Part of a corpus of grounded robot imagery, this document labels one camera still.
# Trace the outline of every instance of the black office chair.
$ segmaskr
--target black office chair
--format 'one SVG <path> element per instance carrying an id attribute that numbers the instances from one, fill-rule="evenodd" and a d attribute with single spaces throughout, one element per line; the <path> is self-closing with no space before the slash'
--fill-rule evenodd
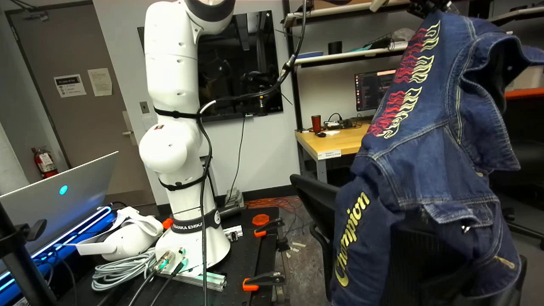
<path id="1" fill-rule="evenodd" d="M 313 218 L 311 235 L 323 250 L 325 292 L 330 299 L 330 281 L 333 269 L 333 230 L 335 197 L 338 187 L 323 184 L 311 177 L 291 175 L 308 214 Z M 391 235 L 389 272 L 383 306 L 425 306 L 439 304 L 447 294 L 454 294 L 449 306 L 519 306 L 525 279 L 527 260 L 522 257 L 522 277 L 510 289 L 486 299 L 468 299 L 449 292 L 435 282 L 442 275 L 451 275 L 464 264 L 462 257 L 442 243 L 422 221 L 408 218 L 400 223 Z"/>
<path id="2" fill-rule="evenodd" d="M 515 207 L 519 204 L 532 204 L 544 209 L 544 134 L 536 131 L 544 112 L 541 100 L 522 99 L 508 102 L 503 119 L 522 170 L 491 173 L 491 187 L 502 199 L 510 230 L 541 240 L 541 248 L 544 250 L 544 233 L 515 221 Z"/>

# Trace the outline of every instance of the white cable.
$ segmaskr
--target white cable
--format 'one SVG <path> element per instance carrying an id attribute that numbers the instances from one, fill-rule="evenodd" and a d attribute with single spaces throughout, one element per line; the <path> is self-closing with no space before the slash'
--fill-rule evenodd
<path id="1" fill-rule="evenodd" d="M 128 282 L 146 270 L 155 264 L 155 248 L 146 250 L 145 253 L 128 257 L 122 260 L 109 262 L 95 267 L 92 275 L 90 287 L 94 291 L 109 291 L 122 282 Z"/>

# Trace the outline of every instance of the poster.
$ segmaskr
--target poster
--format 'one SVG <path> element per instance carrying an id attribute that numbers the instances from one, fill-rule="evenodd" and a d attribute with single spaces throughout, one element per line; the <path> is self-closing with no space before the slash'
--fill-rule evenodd
<path id="1" fill-rule="evenodd" d="M 112 95 L 114 85 L 107 68 L 87 70 L 95 97 Z"/>
<path id="2" fill-rule="evenodd" d="M 82 75 L 61 75 L 54 77 L 54 85 L 61 99 L 87 95 Z"/>

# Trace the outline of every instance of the monitor screen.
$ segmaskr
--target monitor screen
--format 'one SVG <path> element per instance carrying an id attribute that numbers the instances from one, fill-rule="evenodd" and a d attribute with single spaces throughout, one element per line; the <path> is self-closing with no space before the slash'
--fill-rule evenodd
<path id="1" fill-rule="evenodd" d="M 371 117 L 377 111 L 389 85 L 393 83 L 394 70 L 355 73 L 355 109 L 362 117 Z"/>
<path id="2" fill-rule="evenodd" d="M 145 29 L 138 27 L 138 32 L 143 44 Z M 201 105 L 270 88 L 279 77 L 272 12 L 233 15 L 221 34 L 199 37 L 197 54 Z M 277 90 L 269 100 L 255 97 L 216 104 L 204 112 L 204 121 L 282 111 L 282 94 Z"/>

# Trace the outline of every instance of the laptop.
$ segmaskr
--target laptop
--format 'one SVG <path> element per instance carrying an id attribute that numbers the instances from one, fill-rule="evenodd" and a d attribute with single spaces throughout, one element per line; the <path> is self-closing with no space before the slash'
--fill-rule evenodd
<path id="1" fill-rule="evenodd" d="M 0 196 L 0 204 L 14 224 L 32 226 L 37 219 L 48 221 L 44 233 L 26 245 L 31 255 L 49 248 L 51 243 L 58 243 L 66 233 L 97 214 L 97 209 L 104 206 L 117 155 L 117 151 L 112 151 Z M 0 260 L 0 275 L 5 272 L 7 269 Z"/>

